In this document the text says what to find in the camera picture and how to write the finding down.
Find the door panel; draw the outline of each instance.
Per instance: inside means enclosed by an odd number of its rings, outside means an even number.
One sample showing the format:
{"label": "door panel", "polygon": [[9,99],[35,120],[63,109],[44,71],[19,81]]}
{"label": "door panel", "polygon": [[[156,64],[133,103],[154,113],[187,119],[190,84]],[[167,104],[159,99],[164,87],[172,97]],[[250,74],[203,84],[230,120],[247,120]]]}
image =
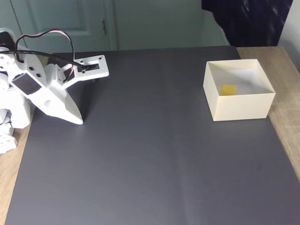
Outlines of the door panel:
{"label": "door panel", "polygon": [[[14,9],[9,0],[0,0],[0,28],[2,27],[11,29],[16,37],[22,35]],[[24,41],[21,41],[20,44],[26,47]]]}
{"label": "door panel", "polygon": [[[103,0],[12,0],[23,34],[37,34],[50,29],[64,30],[72,38],[76,52],[107,51],[108,38],[103,30]],[[68,39],[58,33],[39,38],[25,38],[31,50],[70,52]]]}

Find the dark curtain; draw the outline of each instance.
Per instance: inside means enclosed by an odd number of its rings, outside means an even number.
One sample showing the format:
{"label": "dark curtain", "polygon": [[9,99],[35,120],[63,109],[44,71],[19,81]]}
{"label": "dark curtain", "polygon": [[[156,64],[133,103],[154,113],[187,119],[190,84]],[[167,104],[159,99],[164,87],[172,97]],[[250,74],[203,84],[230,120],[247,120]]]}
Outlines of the dark curtain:
{"label": "dark curtain", "polygon": [[293,0],[202,0],[236,47],[276,46]]}

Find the wooden table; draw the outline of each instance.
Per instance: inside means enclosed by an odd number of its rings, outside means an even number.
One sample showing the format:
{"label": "wooden table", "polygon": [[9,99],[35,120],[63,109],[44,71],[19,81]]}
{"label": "wooden table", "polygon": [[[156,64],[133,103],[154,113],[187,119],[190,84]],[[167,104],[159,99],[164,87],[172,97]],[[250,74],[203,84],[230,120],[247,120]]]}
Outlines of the wooden table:
{"label": "wooden table", "polygon": [[[300,179],[300,74],[282,47],[238,48],[238,52],[242,59],[260,61],[276,91],[269,117]],[[0,155],[0,225],[6,219],[29,129],[16,129],[17,149]]]}

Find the wall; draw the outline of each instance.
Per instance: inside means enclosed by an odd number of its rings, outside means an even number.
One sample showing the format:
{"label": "wall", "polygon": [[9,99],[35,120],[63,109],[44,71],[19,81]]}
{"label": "wall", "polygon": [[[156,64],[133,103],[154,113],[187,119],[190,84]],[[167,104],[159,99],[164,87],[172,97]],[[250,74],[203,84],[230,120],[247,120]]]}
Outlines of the wall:
{"label": "wall", "polygon": [[284,46],[300,71],[300,0],[294,0],[278,45]]}
{"label": "wall", "polygon": [[198,0],[114,0],[114,10],[120,50],[225,45]]}

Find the cardboard box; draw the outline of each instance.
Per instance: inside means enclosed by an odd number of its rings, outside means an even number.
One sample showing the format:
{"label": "cardboard box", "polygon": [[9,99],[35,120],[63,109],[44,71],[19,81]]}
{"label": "cardboard box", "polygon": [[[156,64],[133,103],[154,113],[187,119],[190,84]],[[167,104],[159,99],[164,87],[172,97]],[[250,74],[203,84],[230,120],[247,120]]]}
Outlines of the cardboard box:
{"label": "cardboard box", "polygon": [[[221,96],[224,84],[236,86],[236,95]],[[275,97],[258,60],[207,62],[203,88],[214,121],[266,118]]]}

